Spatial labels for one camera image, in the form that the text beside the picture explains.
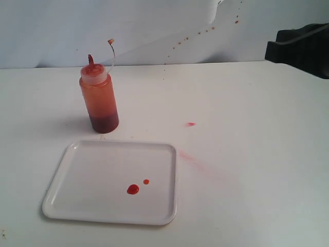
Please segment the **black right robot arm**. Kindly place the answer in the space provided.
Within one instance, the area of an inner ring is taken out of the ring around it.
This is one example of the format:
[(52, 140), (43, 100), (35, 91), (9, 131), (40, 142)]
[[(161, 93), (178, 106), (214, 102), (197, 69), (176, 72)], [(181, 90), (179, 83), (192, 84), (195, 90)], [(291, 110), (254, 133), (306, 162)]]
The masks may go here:
[(328, 79), (328, 23), (278, 31), (267, 43), (265, 60)]

